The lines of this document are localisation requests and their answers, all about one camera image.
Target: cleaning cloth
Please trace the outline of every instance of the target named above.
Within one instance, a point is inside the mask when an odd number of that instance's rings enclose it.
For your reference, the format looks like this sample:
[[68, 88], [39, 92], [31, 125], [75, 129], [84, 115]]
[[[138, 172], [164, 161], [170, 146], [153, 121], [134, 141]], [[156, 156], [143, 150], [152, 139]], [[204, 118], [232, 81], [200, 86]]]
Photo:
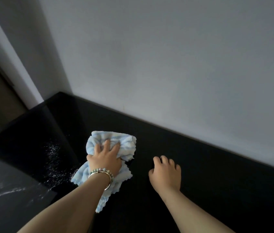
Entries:
[[[111, 186], [104, 191], [96, 208], [96, 212], [100, 212], [103, 209], [111, 194], [120, 190], [123, 181], [126, 181], [133, 176], [125, 164], [125, 161], [133, 159], [136, 150], [136, 137], [124, 133], [94, 131], [87, 141], [86, 152], [93, 155], [95, 145], [99, 144], [102, 147], [107, 139], [110, 139], [110, 150], [115, 144], [120, 142], [121, 146], [117, 157], [122, 159], [122, 167], [119, 174], [114, 178]], [[90, 170], [88, 166], [88, 161], [86, 161], [85, 164], [77, 170], [71, 179], [71, 182], [77, 185], [83, 184], [88, 179], [88, 175], [91, 171], [92, 170]]]

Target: hand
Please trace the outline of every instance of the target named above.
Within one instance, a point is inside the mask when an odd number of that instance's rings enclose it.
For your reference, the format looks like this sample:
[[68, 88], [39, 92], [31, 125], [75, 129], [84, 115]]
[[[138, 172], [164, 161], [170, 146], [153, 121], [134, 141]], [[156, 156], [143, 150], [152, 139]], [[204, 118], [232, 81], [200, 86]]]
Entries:
[[181, 168], [179, 165], [175, 168], [175, 162], [161, 156], [154, 157], [154, 169], [149, 171], [149, 179], [155, 191], [161, 196], [163, 192], [169, 189], [180, 190]]
[[103, 150], [100, 150], [100, 145], [96, 144], [94, 148], [94, 155], [88, 155], [88, 165], [90, 172], [96, 168], [106, 168], [110, 170], [114, 177], [116, 177], [122, 166], [120, 158], [116, 158], [120, 150], [120, 144], [116, 144], [112, 150], [110, 150], [110, 140], [106, 140], [103, 146]]

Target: bangle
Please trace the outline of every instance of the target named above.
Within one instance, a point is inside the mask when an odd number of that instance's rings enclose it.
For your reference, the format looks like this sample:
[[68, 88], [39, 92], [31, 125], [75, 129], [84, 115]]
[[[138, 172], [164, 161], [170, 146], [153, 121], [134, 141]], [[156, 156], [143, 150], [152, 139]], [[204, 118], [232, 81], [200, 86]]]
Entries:
[[92, 176], [93, 174], [100, 173], [100, 172], [106, 173], [110, 178], [110, 183], [109, 183], [108, 187], [105, 188], [105, 190], [107, 190], [110, 187], [110, 185], [111, 185], [111, 183], [113, 182], [113, 179], [114, 179], [113, 174], [110, 172], [110, 170], [107, 170], [106, 168], [96, 168], [92, 172], [89, 173], [88, 178], [90, 176]]

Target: person's left hand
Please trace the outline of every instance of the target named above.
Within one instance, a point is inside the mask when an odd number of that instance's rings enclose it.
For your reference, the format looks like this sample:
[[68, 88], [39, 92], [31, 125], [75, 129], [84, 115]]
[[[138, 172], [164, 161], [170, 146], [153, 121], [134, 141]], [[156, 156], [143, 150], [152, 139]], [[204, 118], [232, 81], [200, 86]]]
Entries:
[[120, 143], [116, 144], [110, 150], [110, 140], [106, 140], [103, 150], [100, 150], [100, 145], [96, 144], [94, 148], [94, 155], [89, 154], [86, 158], [90, 172], [96, 168], [106, 168], [110, 170], [114, 177], [116, 177], [122, 166], [120, 158], [116, 158], [120, 150]]

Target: cloth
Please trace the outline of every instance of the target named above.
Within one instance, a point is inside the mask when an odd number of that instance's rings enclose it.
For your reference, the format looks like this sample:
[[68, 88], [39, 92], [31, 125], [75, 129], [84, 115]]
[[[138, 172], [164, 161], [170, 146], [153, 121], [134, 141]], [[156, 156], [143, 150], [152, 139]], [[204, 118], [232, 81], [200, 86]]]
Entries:
[[[125, 161], [130, 161], [133, 159], [136, 150], [136, 137], [124, 133], [94, 131], [87, 141], [86, 152], [93, 155], [95, 145], [100, 144], [100, 146], [103, 146], [107, 139], [110, 139], [110, 149], [112, 149], [115, 144], [120, 142], [121, 146], [117, 157], [121, 157], [122, 167], [119, 174], [114, 178], [109, 189], [103, 192], [96, 208], [96, 212], [100, 212], [103, 209], [111, 194], [114, 194], [120, 190], [123, 181], [126, 181], [133, 176], [125, 164]], [[88, 167], [88, 161], [86, 161], [85, 164], [77, 170], [71, 179], [71, 182], [77, 185], [83, 184], [88, 179], [88, 175], [91, 171], [92, 170], [89, 170]]]

